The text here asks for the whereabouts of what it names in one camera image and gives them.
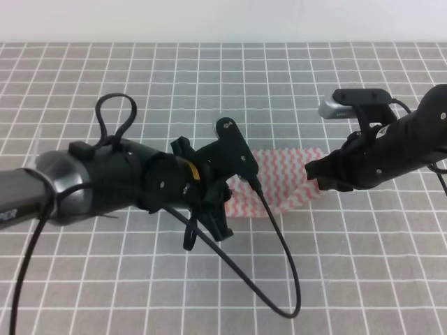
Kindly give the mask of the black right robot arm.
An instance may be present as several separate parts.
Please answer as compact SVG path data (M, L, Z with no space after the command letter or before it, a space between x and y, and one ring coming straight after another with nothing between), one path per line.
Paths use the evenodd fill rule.
M322 191L367 190L446 159L446 85L432 87L414 111L397 118L383 89L337 89L320 104L324 119L357 119L340 149L307 163Z

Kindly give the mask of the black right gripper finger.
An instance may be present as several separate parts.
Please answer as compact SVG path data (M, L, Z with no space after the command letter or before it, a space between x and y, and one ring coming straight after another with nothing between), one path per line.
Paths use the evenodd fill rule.
M317 177L318 188L321 191L352 192L353 185L343 178Z
M339 154L331 153L321 159L310 161L305 165L308 180L330 179L339 176Z

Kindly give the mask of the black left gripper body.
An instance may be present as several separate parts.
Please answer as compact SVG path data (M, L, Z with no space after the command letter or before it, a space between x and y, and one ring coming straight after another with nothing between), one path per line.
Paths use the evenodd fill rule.
M192 211L194 216L224 216L233 169L221 138L195 150L180 137L170 153L142 148L142 208L155 213L164 205Z

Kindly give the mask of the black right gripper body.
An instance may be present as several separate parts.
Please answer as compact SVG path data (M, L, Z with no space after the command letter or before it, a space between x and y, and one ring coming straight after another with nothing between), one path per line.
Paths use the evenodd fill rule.
M367 150L373 147L376 134L377 131L356 131L347 137L337 152L336 191L351 192L377 186L373 163L367 159Z

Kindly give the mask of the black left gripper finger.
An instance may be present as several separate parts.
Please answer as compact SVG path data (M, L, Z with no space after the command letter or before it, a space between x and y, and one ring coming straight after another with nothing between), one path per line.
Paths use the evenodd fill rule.
M201 208L195 216L212 235L215 241L224 241L233 236L233 231L227 224L226 211L223 202Z

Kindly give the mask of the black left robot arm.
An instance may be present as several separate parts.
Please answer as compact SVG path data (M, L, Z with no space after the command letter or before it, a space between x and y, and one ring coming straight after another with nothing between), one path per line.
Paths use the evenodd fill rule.
M180 137L164 153L122 140L98 149L72 142L67 150L41 154L35 167L1 172L1 227L43 214L68 225L133 206L150 214L165 206L188 209L215 241L232 236L225 213L230 198L209 161Z

